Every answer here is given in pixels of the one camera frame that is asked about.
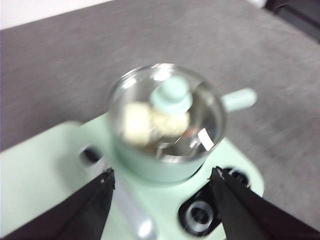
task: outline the stainless steel pot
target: stainless steel pot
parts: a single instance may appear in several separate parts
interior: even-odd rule
[[[223,139],[226,112],[256,99],[250,88],[220,97],[198,73],[158,63],[117,81],[108,97],[108,124],[119,158],[133,172],[154,182],[182,181]]]

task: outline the gray floor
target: gray floor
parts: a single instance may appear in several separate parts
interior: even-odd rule
[[[265,198],[320,230],[320,47],[246,1],[115,0],[1,31],[2,149],[102,114],[117,78],[161,62],[257,91],[227,136]]]

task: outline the mint green handle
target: mint green handle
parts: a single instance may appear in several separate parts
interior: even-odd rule
[[[252,88],[244,88],[221,97],[226,112],[246,109],[257,101],[257,93]]]

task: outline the pot lid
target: pot lid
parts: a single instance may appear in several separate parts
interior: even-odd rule
[[[219,94],[199,74],[168,63],[121,77],[109,96],[108,119],[124,147],[175,162],[206,155],[225,131]]]

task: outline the mint green lid knob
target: mint green lid knob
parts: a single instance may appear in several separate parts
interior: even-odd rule
[[[171,76],[152,91],[150,102],[163,114],[183,114],[193,103],[189,83],[181,76]]]

